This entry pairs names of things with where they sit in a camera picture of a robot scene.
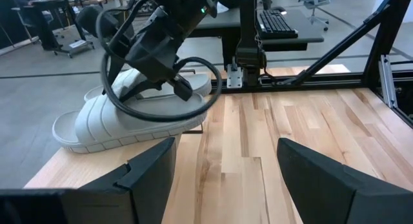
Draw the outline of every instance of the concrete floor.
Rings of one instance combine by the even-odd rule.
[[[301,10],[310,15],[297,0],[273,0],[287,10]],[[304,52],[268,53],[270,67],[311,65],[359,26],[372,12],[375,0],[333,0],[316,11],[330,19],[324,43],[314,43]],[[393,47],[391,60],[413,60],[413,23],[403,24]],[[351,71],[362,71],[376,31],[363,37],[343,52],[332,64],[341,63]],[[71,41],[70,31],[63,41]],[[0,57],[0,188],[19,188],[53,156],[59,148],[51,128],[55,118],[79,110],[83,95],[100,84],[99,62],[103,49],[79,54],[73,59],[44,52],[39,45],[29,45]],[[218,38],[187,39],[179,50],[181,57],[199,56],[212,63],[222,63]]]

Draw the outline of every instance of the wooden table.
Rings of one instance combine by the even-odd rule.
[[[82,6],[83,5],[100,5],[100,6],[102,6],[102,3],[105,3],[107,1],[110,1],[110,0],[82,0],[81,2],[80,1],[78,1],[78,2],[71,1],[71,2],[69,2],[69,4],[71,6],[78,6],[78,5],[82,5]]]
[[[204,130],[181,137],[163,223],[302,223],[279,170],[279,137],[413,190],[413,130],[368,89],[225,95]],[[156,142],[88,155],[59,150],[26,188],[80,187]]]

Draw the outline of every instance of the white slide sandal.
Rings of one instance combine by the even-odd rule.
[[[114,89],[119,96],[127,87]],[[177,96],[130,98],[125,105],[147,114],[173,116],[191,112],[205,104],[203,96],[194,93],[183,101]],[[207,113],[185,121],[155,123],[131,117],[118,110],[106,95],[89,99],[82,110],[59,116],[52,127],[53,136],[68,150],[92,153],[140,141],[181,134],[205,120]]]
[[[211,93],[212,85],[211,80],[208,74],[194,74],[194,75],[182,75],[192,87],[194,93],[198,93],[199,95],[205,97]],[[141,82],[145,77],[136,70],[136,69],[129,69],[116,77],[113,88],[116,87],[127,87],[130,88]],[[86,93],[84,96],[84,100],[88,101],[94,97],[97,97],[102,94],[103,86],[95,87],[91,89],[89,92]],[[144,98],[147,97],[154,97],[154,96],[165,96],[165,95],[173,95],[174,88],[170,86],[168,83],[164,83],[162,85],[162,90],[158,91],[156,89],[148,89],[141,93]]]

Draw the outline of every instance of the black keyboard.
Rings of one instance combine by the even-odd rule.
[[[258,17],[258,31],[262,39],[297,38],[297,31],[285,21],[281,12],[264,10]]]

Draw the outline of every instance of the black metal frame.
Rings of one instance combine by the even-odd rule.
[[[251,31],[252,26],[254,27],[256,22],[256,0],[240,0],[240,2],[240,14],[243,15],[241,19],[241,40],[239,45],[242,45],[243,48],[241,53],[250,52],[250,58],[246,60],[245,54],[241,56],[238,47],[236,59],[238,65],[241,65],[244,71],[248,70],[248,77],[244,76],[242,88],[228,89],[227,81],[224,79],[223,93],[369,88],[381,97],[379,92],[381,86],[378,67],[379,58],[382,55],[389,55],[397,32],[403,21],[403,17],[410,4],[410,0],[384,0],[377,11],[365,19],[359,28],[344,38],[342,42],[337,44],[308,69],[296,76],[281,76],[275,77],[275,79],[259,75],[260,68],[251,67],[251,65],[258,65],[261,60],[259,52],[256,52],[257,43],[246,41],[247,39],[255,39],[257,34],[256,31]],[[379,30],[374,40],[364,72],[316,75],[316,73],[324,66],[328,65],[333,59],[378,25]],[[246,61],[249,62],[249,65],[247,65],[248,67],[245,67]],[[396,88],[412,86],[413,71],[396,71],[392,74]],[[216,87],[217,81],[213,80],[213,92]],[[392,108],[392,110],[413,128],[413,120],[408,118],[402,110],[398,108]]]

